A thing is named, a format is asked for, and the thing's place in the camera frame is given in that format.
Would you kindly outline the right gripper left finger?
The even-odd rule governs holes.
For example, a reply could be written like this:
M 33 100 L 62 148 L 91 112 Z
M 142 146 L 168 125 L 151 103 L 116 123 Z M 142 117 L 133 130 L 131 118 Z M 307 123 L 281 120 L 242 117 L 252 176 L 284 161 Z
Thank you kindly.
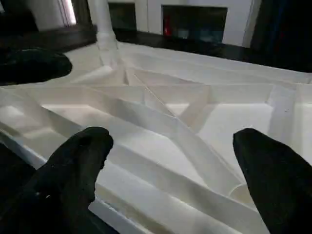
M 95 183 L 114 144 L 103 127 L 67 139 L 35 169 L 0 146 L 0 231 L 3 234 L 112 234 L 89 210 Z

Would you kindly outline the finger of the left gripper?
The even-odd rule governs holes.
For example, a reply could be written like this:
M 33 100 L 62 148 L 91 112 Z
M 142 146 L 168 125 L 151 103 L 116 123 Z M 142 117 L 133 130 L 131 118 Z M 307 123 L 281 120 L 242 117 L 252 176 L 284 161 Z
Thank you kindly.
M 1 48 L 0 84 L 16 85 L 45 82 L 71 73 L 69 58 L 43 48 Z

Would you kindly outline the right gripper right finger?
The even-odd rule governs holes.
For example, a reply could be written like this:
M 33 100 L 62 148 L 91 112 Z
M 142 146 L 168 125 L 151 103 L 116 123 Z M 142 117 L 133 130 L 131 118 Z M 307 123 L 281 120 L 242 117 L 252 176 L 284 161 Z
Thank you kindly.
M 271 234 L 312 232 L 312 167 L 288 145 L 254 129 L 233 135 L 236 160 Z

